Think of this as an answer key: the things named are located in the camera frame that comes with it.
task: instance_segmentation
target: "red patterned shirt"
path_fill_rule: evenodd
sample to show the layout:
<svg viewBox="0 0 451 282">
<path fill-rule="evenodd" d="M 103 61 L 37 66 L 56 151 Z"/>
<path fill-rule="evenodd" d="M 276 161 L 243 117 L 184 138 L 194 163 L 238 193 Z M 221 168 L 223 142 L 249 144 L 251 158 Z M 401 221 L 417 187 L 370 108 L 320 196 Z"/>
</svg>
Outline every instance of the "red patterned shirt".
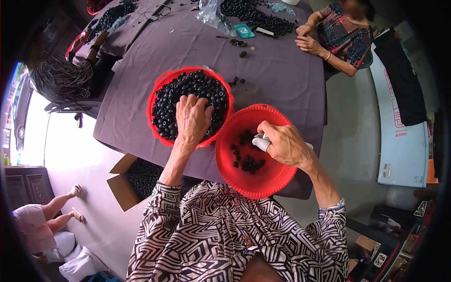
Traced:
<svg viewBox="0 0 451 282">
<path fill-rule="evenodd" d="M 319 43 L 358 69 L 373 42 L 370 27 L 350 22 L 339 3 L 332 3 L 319 12 L 325 17 L 318 25 Z"/>
</svg>

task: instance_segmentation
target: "black and white patterned shirt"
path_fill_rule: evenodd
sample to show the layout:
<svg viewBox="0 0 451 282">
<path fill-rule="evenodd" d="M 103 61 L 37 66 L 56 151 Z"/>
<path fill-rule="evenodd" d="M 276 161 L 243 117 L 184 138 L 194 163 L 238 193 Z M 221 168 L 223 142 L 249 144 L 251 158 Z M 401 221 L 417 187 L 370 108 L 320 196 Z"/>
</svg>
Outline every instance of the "black and white patterned shirt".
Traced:
<svg viewBox="0 0 451 282">
<path fill-rule="evenodd" d="M 345 281 L 344 200 L 303 229 L 274 200 L 203 181 L 157 184 L 139 227 L 127 281 L 239 281 L 257 253 L 286 281 Z"/>
<path fill-rule="evenodd" d="M 57 105 L 88 98 L 91 93 L 93 68 L 85 60 L 80 66 L 68 61 L 49 59 L 30 73 L 35 90 Z"/>
</svg>

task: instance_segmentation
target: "table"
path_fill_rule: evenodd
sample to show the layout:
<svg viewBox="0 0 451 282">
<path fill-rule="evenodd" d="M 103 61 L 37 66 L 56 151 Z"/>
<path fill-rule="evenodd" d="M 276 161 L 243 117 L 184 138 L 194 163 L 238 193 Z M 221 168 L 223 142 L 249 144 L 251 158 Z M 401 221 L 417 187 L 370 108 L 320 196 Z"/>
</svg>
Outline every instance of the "table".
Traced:
<svg viewBox="0 0 451 282">
<path fill-rule="evenodd" d="M 171 148 L 156 140 L 147 125 L 147 98 L 160 74 L 184 66 L 207 65 L 226 81 L 235 76 L 246 79 L 245 84 L 232 87 L 235 111 L 255 103 L 274 106 L 298 128 L 319 156 L 325 108 L 322 59 L 301 51 L 294 43 L 295 32 L 278 39 L 261 34 L 246 39 L 255 51 L 249 46 L 233 46 L 215 38 L 223 34 L 198 21 L 197 12 L 189 11 L 191 5 L 170 6 L 172 12 L 150 23 L 121 61 L 99 110 L 94 137 L 120 151 L 165 166 Z M 311 14 L 307 0 L 293 9 L 300 24 Z M 295 18 L 286 12 L 278 15 L 290 21 Z M 239 23 L 237 18 L 231 21 Z M 248 55 L 240 58 L 244 50 Z M 215 163 L 214 143 L 192 154 L 184 174 L 224 183 Z M 277 195 L 308 199 L 311 190 L 309 177 L 298 170 Z"/>
<path fill-rule="evenodd" d="M 119 5 L 119 2 L 120 0 L 113 0 L 108 3 L 91 21 L 100 19 L 109 8 Z M 140 0 L 137 2 L 136 10 L 128 14 L 130 16 L 128 22 L 108 35 L 107 41 L 100 47 L 99 56 L 109 54 L 124 57 L 133 38 L 139 33 L 147 18 L 157 9 L 156 6 L 161 3 L 163 3 L 163 0 Z M 75 65 L 80 65 L 87 58 L 89 48 L 94 43 L 94 40 L 95 38 L 88 44 L 83 45 L 75 53 L 72 61 Z"/>
</svg>

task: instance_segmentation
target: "foot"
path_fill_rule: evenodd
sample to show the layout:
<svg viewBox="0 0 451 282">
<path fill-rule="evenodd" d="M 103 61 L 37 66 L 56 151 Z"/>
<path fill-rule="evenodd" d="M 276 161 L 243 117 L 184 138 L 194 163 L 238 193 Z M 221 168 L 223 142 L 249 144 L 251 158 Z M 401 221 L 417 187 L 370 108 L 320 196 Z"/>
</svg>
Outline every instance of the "foot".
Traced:
<svg viewBox="0 0 451 282">
<path fill-rule="evenodd" d="M 71 193 L 72 195 L 78 197 L 78 196 L 80 196 L 80 194 L 82 193 L 82 191 L 83 191 L 83 189 L 82 189 L 82 187 L 80 186 L 80 184 L 75 183 L 75 184 L 72 186 L 72 189 L 71 189 L 70 193 Z"/>
<path fill-rule="evenodd" d="M 76 208 L 72 208 L 72 211 L 74 213 L 74 218 L 79 222 L 84 223 L 84 216 Z"/>
</svg>

